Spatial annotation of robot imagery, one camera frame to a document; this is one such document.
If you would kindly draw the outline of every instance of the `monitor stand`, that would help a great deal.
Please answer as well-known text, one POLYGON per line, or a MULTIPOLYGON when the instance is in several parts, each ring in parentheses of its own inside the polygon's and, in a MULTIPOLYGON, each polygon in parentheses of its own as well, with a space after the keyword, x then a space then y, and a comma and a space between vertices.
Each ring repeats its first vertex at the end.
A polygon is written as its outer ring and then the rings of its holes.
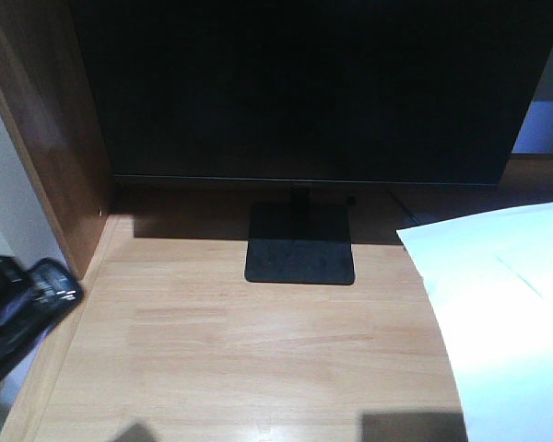
POLYGON ((353 284, 346 207, 310 204, 303 188, 291 191, 290 204, 254 204, 245 277, 254 283, 353 284))

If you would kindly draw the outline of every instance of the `paper sheet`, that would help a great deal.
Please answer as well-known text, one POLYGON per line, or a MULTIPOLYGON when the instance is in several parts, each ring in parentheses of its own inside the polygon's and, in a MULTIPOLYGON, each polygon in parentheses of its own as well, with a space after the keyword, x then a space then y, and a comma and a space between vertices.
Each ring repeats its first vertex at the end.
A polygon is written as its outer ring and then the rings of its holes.
POLYGON ((553 204, 398 232, 424 279, 470 442, 553 442, 553 204))

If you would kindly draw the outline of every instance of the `cable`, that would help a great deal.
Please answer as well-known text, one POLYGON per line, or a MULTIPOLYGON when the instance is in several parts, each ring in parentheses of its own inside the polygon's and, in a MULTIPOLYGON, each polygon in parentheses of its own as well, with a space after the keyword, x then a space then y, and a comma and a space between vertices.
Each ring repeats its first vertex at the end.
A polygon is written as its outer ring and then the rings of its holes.
POLYGON ((406 212, 406 215, 410 217, 410 219, 414 222, 416 226, 421 226, 422 223, 416 218, 416 216, 412 213, 411 210, 407 208, 407 206, 402 203, 402 201, 395 195, 395 193, 391 192, 389 189, 385 188, 385 191, 389 194, 389 196, 392 197, 392 199, 395 201, 397 205, 401 207, 401 209, 406 212))

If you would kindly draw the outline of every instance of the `wooden desk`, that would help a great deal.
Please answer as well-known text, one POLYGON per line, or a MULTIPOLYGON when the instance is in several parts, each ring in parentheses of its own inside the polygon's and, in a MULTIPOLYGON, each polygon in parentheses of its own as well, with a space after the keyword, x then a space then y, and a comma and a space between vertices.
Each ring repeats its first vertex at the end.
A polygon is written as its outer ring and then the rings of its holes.
MULTIPOLYGON (((499 192, 399 194, 438 217, 552 201, 553 163, 533 167, 511 163, 499 192)), ((0 440, 357 441, 373 413, 458 412, 389 195, 350 209, 349 287, 246 283, 258 196, 122 194, 88 300, 43 345, 0 440)))

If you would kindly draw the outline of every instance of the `monitor screen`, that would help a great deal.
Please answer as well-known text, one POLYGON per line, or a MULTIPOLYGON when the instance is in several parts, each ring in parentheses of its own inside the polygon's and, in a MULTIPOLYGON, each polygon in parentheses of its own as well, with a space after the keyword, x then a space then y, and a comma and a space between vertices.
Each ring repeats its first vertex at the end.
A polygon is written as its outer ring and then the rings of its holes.
POLYGON ((495 185, 553 0, 70 0, 118 180, 495 185))

